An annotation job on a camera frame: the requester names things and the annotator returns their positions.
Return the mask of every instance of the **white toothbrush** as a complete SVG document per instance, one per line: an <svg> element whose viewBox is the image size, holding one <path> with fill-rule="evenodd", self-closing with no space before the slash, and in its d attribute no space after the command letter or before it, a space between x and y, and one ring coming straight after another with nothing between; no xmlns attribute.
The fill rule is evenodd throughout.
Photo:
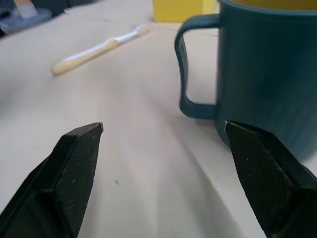
<svg viewBox="0 0 317 238"><path fill-rule="evenodd" d="M82 63L90 60L91 58L97 55L100 55L106 51L109 51L122 43L128 42L136 37L142 36L148 33L149 31L150 31L150 27L147 24L135 26L130 33L127 33L122 36L111 37L107 39L106 41L102 42L101 44L98 44L87 50L84 50L82 52L69 56L67 58L64 58L61 62L58 62L52 66L51 68L52 74L60 75L60 74L66 73L78 67Z"/></svg>

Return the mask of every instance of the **beige table surface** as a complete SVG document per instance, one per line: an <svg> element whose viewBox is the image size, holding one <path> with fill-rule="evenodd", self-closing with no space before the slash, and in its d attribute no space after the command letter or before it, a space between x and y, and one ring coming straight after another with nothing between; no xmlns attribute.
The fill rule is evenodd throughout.
<svg viewBox="0 0 317 238"><path fill-rule="evenodd" d="M0 210L63 134L101 121L80 238L264 238L213 124L178 108L179 24L151 23L150 34L51 76L55 61L151 17L150 1L131 2L70 9L0 41ZM189 97L212 103L217 31L185 40Z"/></svg>

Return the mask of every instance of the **textured grip pad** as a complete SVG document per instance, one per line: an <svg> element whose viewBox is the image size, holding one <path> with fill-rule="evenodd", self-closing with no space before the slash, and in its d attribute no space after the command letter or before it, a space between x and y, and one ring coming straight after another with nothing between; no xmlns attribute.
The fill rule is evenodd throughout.
<svg viewBox="0 0 317 238"><path fill-rule="evenodd" d="M271 133L236 122L226 132L240 183L266 235L304 231L311 219L306 203L316 202L315 176Z"/></svg>
<svg viewBox="0 0 317 238"><path fill-rule="evenodd" d="M62 213L75 237L79 233L93 186L98 146L99 138L93 131L82 136L56 185L55 193Z"/></svg>

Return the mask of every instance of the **wooden toothbrush handle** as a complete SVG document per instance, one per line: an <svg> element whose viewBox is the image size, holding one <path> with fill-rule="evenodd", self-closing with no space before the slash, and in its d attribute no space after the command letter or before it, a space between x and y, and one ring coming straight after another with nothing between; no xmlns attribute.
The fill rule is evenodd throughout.
<svg viewBox="0 0 317 238"><path fill-rule="evenodd" d="M62 61L54 64L51 68L51 72L54 76L64 74L78 67L84 62L90 60L91 58L115 48L117 45L119 45L119 42L115 38L111 38L105 43L92 47L73 56L67 57Z"/></svg>

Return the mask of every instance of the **teal mug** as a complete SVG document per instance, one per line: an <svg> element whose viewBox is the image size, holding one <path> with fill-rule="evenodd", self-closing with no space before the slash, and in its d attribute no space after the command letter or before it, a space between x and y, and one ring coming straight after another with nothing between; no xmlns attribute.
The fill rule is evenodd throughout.
<svg viewBox="0 0 317 238"><path fill-rule="evenodd" d="M214 120L227 145L225 121L237 121L275 134L304 160L317 147L317 1L311 1L312 11L237 1L221 0L220 14L194 16L180 27L175 38L180 109L189 117ZM215 105L194 103L186 96L183 34L206 28L219 28Z"/></svg>

